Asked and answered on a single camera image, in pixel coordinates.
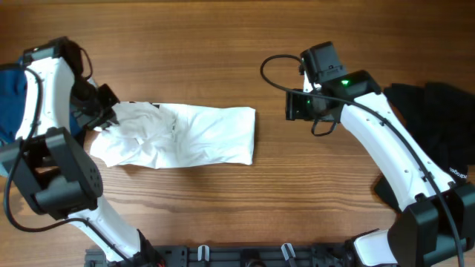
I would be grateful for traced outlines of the white t-shirt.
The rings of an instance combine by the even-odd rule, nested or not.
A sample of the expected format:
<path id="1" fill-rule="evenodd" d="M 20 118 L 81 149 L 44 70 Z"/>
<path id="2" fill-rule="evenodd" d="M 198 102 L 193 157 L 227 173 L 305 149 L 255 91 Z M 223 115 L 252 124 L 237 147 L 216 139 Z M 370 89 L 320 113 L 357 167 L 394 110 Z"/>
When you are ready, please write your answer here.
<path id="1" fill-rule="evenodd" d="M 90 154 L 108 167 L 252 164 L 253 108 L 120 102 L 113 110 L 118 123 L 101 130 L 90 148 Z"/>

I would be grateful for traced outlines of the black t-shirt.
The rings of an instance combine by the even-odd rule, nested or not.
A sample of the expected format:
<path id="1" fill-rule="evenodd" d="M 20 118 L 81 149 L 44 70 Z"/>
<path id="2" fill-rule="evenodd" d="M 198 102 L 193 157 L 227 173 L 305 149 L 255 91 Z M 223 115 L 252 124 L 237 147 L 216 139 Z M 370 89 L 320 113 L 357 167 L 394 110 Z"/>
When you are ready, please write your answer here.
<path id="1" fill-rule="evenodd" d="M 393 83 L 384 95 L 430 159 L 456 183 L 467 182 L 474 165 L 474 95 L 444 82 Z"/>

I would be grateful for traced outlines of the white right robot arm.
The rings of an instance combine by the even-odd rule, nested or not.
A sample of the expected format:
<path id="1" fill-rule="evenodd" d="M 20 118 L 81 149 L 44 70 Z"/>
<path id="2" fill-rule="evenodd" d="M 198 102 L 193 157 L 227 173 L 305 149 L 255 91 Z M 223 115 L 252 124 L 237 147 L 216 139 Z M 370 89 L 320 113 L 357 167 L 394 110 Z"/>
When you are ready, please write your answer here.
<path id="1" fill-rule="evenodd" d="M 364 70 L 348 72 L 331 42 L 297 58 L 303 87 L 286 92 L 286 118 L 344 126 L 381 170 L 378 196 L 398 212 L 387 230 L 352 239 L 349 266 L 433 266 L 474 248 L 474 186 L 419 147 Z"/>

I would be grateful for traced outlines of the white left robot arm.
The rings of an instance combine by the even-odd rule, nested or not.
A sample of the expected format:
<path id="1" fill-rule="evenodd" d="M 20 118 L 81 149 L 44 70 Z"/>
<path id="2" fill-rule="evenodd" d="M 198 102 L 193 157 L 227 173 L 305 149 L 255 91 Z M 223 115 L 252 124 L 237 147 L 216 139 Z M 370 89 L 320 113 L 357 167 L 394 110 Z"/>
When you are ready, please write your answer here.
<path id="1" fill-rule="evenodd" d="M 118 98 L 93 83 L 85 49 L 62 36 L 27 49 L 14 68 L 26 76 L 27 95 L 16 138 L 1 148 L 6 188 L 18 188 L 54 228 L 73 225 L 86 234 L 102 249 L 106 266 L 164 266 L 141 231 L 106 200 L 98 167 L 71 132 L 72 120 L 82 130 L 117 123 Z"/>

